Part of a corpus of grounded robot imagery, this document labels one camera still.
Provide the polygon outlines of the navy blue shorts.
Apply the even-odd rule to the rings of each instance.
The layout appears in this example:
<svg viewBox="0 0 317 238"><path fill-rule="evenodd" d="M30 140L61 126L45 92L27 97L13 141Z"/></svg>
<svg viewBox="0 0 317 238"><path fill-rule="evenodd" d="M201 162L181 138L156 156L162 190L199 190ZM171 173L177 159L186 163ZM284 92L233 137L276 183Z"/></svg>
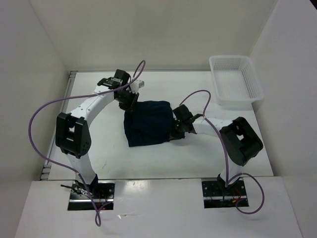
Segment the navy blue shorts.
<svg viewBox="0 0 317 238"><path fill-rule="evenodd" d="M168 142L173 123L170 102L137 102L132 111L124 113L124 133L129 147L157 145Z"/></svg>

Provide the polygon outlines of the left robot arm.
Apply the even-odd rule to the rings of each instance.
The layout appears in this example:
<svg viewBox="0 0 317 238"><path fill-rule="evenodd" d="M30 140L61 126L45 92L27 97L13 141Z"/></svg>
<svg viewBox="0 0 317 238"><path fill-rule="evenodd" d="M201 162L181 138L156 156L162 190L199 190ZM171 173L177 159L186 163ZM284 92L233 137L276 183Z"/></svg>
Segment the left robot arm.
<svg viewBox="0 0 317 238"><path fill-rule="evenodd" d="M124 111L134 108L144 81L137 77L129 81L130 78L126 71L116 70L113 77L103 78L97 83L91 97L71 112L60 113L56 118L55 144L69 159L76 171L76 185L87 198L93 198L99 192L99 179L89 158L92 145L89 127L97 115L115 100Z"/></svg>

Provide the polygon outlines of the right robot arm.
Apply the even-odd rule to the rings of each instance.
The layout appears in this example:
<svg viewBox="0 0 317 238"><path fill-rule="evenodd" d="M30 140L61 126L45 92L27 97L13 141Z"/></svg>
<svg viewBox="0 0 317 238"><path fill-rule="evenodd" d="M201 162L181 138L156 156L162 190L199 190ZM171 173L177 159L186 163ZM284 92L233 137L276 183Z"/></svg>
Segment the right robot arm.
<svg viewBox="0 0 317 238"><path fill-rule="evenodd" d="M224 151L225 168L217 176L217 189L223 195L230 194L235 182L243 174L243 167L263 149L256 132L243 117L222 120L193 115L185 105L173 110L172 136L181 139L186 133L217 137Z"/></svg>

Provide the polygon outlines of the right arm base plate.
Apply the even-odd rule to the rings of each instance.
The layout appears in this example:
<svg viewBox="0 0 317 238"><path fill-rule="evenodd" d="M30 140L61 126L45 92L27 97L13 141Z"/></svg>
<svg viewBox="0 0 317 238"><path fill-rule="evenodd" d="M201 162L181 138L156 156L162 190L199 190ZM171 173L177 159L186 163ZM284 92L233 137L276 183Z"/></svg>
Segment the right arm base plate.
<svg viewBox="0 0 317 238"><path fill-rule="evenodd" d="M244 181L237 180L225 188L216 178L202 180L204 208L249 207Z"/></svg>

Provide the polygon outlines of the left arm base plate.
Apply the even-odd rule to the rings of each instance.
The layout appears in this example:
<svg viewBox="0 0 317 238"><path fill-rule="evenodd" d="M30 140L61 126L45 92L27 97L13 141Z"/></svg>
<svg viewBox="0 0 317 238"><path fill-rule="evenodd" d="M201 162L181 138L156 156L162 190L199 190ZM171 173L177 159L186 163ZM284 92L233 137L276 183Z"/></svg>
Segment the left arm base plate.
<svg viewBox="0 0 317 238"><path fill-rule="evenodd" d="M94 207L89 199L87 191L79 187L76 181L72 186L61 185L70 189L68 211L92 211ZM98 191L92 194L96 207L101 210L113 210L115 183L113 181L100 181Z"/></svg>

